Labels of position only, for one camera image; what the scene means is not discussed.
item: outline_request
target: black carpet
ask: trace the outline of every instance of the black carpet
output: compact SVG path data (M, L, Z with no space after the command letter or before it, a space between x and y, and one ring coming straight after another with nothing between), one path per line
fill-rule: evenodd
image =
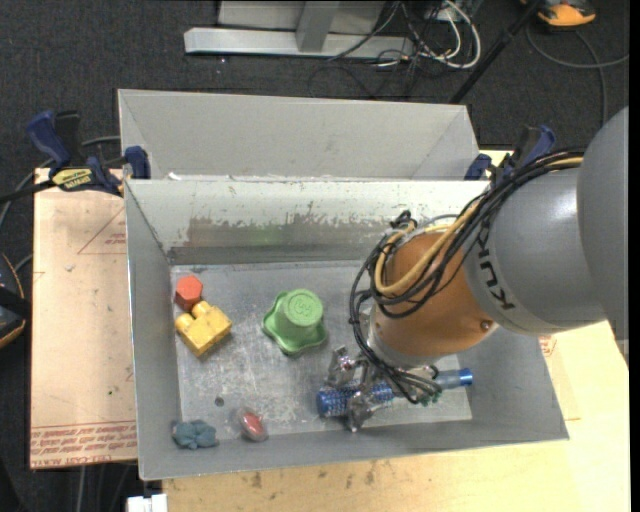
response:
M588 45L600 61L621 57L629 51L629 0L594 4L598 16L579 30L583 39L575 32L549 34L539 25L530 27L531 37L544 51L575 63L594 63ZM522 11L517 0L482 3L475 22L485 51ZM327 64L310 58L186 56L184 32L214 23L214 2L0 2L0 194L46 160L25 133L32 116L75 109L85 138L117 135L119 88L445 103L469 75L436 63L410 76L406 65L381 70L348 59ZM387 31L402 26L394 22ZM524 124L550 127L558 147L586 146L603 117L628 105L629 61L603 68L602 76L597 69L561 66L537 53L523 30L463 103L481 147L509 147ZM16 201L0 227L0 252L14 263L28 255L32 226L31 198ZM26 265L22 271L28 292L30 270ZM18 503L34 512L72 510L78 469L28 470L29 345L25 334L0 351L0 511L17 510ZM96 510L98 487L108 505L122 474L118 466L90 468L83 510ZM10 497L7 478L18 500ZM123 494L142 492L135 471L123 485Z

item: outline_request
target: yellow toy block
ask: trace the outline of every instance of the yellow toy block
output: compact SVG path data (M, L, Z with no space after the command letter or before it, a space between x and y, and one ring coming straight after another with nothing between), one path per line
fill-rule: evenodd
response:
M175 321L182 340L198 357L229 334L231 325L227 315L204 300L193 306L191 314L184 313Z

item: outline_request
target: green cup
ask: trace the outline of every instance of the green cup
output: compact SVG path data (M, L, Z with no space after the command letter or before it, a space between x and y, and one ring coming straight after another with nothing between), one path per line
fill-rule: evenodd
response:
M324 308L310 290L280 292L262 321L262 330L287 355L297 355L327 339L322 323Z

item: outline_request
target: bin floor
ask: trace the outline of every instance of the bin floor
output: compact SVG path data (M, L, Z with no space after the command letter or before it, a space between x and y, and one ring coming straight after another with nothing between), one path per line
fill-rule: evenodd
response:
M240 435L234 413L248 406L264 416L271 436L344 429L340 419L318 416L315 396L327 375L333 349L344 345L350 354L357 354L348 322L348 298L360 265L327 261L172 267L173 290L180 277L196 275L204 285L202 298L233 322L231 334L200 358L176 333L182 420L202 419L218 429L220 439L233 439ZM296 288L307 288L322 300L329 338L292 358L280 351L261 326L278 293ZM174 318L181 313L174 304ZM457 356L441 359L438 367L459 368ZM467 393L460 388L445 391L429 407L395 399L364 428L468 419Z

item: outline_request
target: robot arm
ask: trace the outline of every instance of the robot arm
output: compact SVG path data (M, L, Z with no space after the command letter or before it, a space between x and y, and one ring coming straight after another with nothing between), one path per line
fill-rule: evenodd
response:
M584 155L556 152L514 169L449 226L419 228L403 214L352 288L362 354L334 355L327 381L346 383L365 369L342 390L349 427L360 428L389 396L426 405L452 383L469 384L459 374L444 385L438 359L497 325L540 335L608 319L628 361L627 154L628 107ZM370 285L359 289L365 273ZM337 390L321 390L321 414Z

